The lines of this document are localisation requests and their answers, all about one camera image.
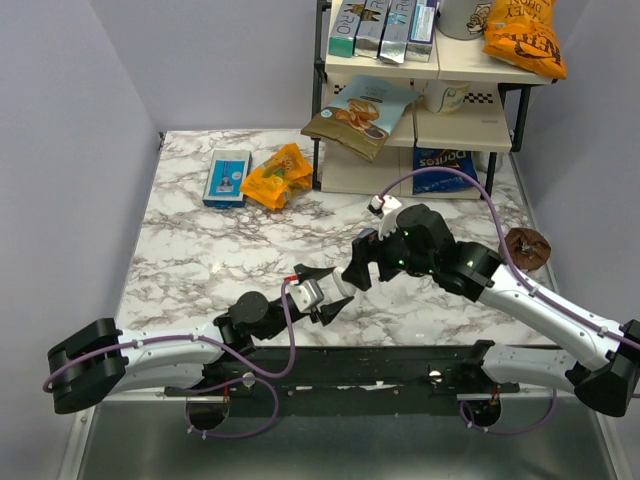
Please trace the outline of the white earbud case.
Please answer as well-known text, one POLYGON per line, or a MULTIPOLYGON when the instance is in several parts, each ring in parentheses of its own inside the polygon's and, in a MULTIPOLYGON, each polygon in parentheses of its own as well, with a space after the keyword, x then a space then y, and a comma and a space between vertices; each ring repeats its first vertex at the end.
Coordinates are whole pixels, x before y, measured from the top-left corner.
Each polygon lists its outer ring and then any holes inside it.
POLYGON ((342 278, 344 269, 336 267, 332 272, 332 279, 343 297, 353 297, 356 293, 356 287, 342 278))

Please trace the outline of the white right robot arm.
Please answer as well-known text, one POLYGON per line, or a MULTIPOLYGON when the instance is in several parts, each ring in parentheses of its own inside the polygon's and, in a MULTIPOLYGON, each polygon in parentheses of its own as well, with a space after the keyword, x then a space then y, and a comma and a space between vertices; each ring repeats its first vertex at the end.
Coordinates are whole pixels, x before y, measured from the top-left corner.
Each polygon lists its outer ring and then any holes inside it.
POLYGON ((502 311, 555 342, 551 351, 489 343, 460 367, 467 389, 480 392, 494 382, 546 386, 599 413, 625 415, 639 382, 638 321, 594 315, 525 278, 498 252, 455 240, 442 216, 424 205, 386 208, 379 229, 356 237, 340 275, 343 289, 369 290, 370 264, 382 282, 400 273, 429 276, 446 292, 502 311))

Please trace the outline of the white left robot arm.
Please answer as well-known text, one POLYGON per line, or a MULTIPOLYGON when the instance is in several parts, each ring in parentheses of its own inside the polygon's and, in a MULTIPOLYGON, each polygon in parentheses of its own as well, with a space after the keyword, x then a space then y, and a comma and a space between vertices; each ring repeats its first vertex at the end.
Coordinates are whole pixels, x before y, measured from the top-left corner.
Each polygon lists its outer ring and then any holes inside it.
POLYGON ((225 358, 258 370, 250 353, 255 340, 291 333, 305 317, 329 324, 353 300, 356 288, 342 270, 299 264, 274 300, 258 291, 242 294, 226 313, 190 328, 149 332, 121 329, 112 318, 97 319, 47 353, 43 389, 58 414, 75 413, 126 391, 171 387, 214 393, 222 380, 215 365, 225 358))

